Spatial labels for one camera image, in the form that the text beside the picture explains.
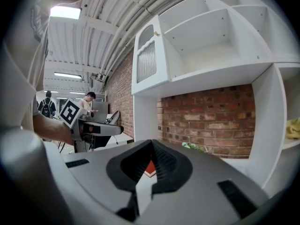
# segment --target backpack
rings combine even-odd
[[[41,113],[47,117],[47,118],[50,118],[52,119],[53,118],[53,115],[52,115],[52,110],[51,110],[51,105],[52,105],[52,101],[50,100],[50,103],[46,103],[46,100],[44,99],[43,100],[43,107],[41,109]]]

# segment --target ceiling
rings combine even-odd
[[[132,49],[135,34],[153,16],[182,0],[82,0],[79,20],[51,17],[49,53],[45,62],[45,90],[56,97],[82,98],[70,92],[101,92],[103,82],[90,88],[89,77],[109,79]],[[57,77],[54,72],[81,75]]]

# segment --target cabinet door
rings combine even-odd
[[[170,81],[163,34],[158,15],[135,37],[132,94]]]

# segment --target fluorescent light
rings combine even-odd
[[[68,73],[57,73],[54,72],[55,76],[60,76],[60,77],[72,77],[72,78],[77,78],[77,79],[81,79],[80,75],[74,75],[74,74],[68,74]]]
[[[70,93],[72,93],[72,94],[83,94],[83,95],[85,95],[85,93],[83,93],[83,92],[70,92]]]
[[[79,19],[81,13],[80,8],[55,6],[51,9],[50,17],[66,17]]]

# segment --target red brick wall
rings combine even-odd
[[[110,113],[120,111],[118,125],[124,127],[124,133],[134,138],[133,97],[131,95],[133,50],[121,62],[105,86]]]
[[[223,158],[248,158],[255,129],[251,84],[165,97],[157,103],[161,140],[195,143]]]

